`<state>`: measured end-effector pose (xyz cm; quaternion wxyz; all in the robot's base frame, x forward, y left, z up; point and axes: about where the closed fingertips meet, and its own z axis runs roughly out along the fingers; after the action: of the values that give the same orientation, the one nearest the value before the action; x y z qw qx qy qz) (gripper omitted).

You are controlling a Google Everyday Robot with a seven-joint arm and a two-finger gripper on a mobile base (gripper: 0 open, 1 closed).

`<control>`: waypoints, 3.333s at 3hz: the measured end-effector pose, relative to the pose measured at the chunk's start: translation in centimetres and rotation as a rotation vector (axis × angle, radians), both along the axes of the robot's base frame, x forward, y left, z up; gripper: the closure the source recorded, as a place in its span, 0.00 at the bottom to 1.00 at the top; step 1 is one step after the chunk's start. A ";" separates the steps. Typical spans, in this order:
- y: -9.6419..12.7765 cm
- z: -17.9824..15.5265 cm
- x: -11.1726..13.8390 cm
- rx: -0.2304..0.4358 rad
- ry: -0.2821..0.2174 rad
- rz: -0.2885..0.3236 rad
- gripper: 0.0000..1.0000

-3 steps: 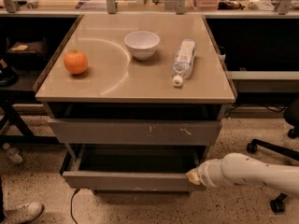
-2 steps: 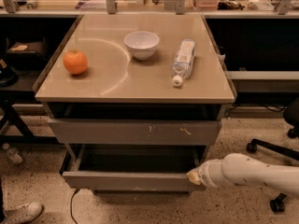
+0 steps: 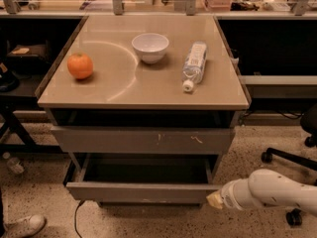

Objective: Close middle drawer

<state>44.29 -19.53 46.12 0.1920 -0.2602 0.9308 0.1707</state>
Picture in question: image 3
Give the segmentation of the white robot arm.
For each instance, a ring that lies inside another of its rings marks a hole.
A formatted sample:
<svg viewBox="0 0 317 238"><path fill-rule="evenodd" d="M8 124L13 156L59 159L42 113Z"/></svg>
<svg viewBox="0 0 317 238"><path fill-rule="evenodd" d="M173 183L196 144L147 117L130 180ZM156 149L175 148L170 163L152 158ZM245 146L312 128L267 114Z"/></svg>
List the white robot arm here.
<svg viewBox="0 0 317 238"><path fill-rule="evenodd" d="M297 182L275 171L261 169L232 180L206 196L215 208L254 209L292 207L317 216L317 187Z"/></svg>

